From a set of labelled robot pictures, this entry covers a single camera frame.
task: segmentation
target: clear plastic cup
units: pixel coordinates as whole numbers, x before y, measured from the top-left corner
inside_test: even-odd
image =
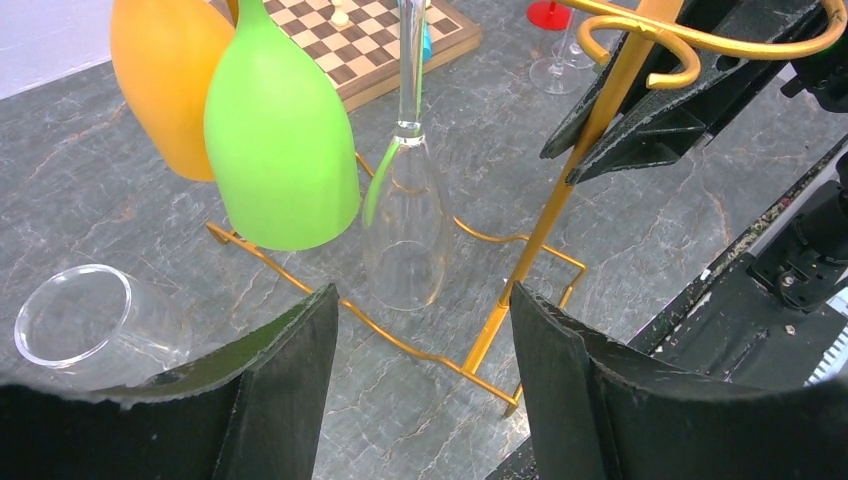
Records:
[[[191,325],[152,286],[107,265],[54,275],[27,299],[15,345],[73,389],[143,383],[186,362]]]

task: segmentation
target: clear glass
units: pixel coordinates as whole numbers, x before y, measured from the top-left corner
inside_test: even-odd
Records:
[[[574,17],[574,29],[577,30],[577,27],[583,23],[584,20],[589,18],[589,13],[584,12],[580,9],[573,9],[572,15]],[[621,36],[621,32],[618,30],[595,30],[592,32],[592,38],[598,42],[598,45],[610,50],[617,43],[618,39]],[[557,45],[551,48],[551,50],[556,50]],[[580,44],[577,43],[577,36],[574,35],[569,40],[568,52],[566,52],[566,63],[570,63],[574,65],[578,69],[584,69],[595,66],[595,61],[592,60],[589,55],[586,55],[586,52],[583,51],[583,48],[580,47]]]
[[[191,328],[171,299],[107,265],[54,275],[27,299],[15,345],[78,390],[137,385],[185,363]]]
[[[580,71],[569,60],[568,46],[574,41],[575,15],[568,19],[568,27],[552,47],[553,55],[536,60],[530,66],[530,82],[539,90],[551,95],[563,95],[577,90],[581,84]]]
[[[436,299],[453,243],[446,189],[419,121],[423,33],[424,0],[400,0],[398,121],[362,213],[368,282],[380,302],[403,311]]]

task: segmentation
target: red glass base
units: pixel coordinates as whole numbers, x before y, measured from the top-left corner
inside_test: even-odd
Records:
[[[571,11],[567,7],[550,0],[533,2],[527,9],[527,20],[545,30],[565,30]]]

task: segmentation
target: white wall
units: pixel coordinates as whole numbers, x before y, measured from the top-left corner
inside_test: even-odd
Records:
[[[0,98],[109,60],[112,0],[0,0]]]

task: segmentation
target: checkered pattern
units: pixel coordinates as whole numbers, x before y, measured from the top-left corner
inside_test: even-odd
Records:
[[[397,0],[345,0],[344,27],[330,23],[330,0],[265,0],[271,18],[327,73],[339,88],[387,62],[400,59]],[[427,9],[433,55],[437,43],[460,26],[444,12]]]

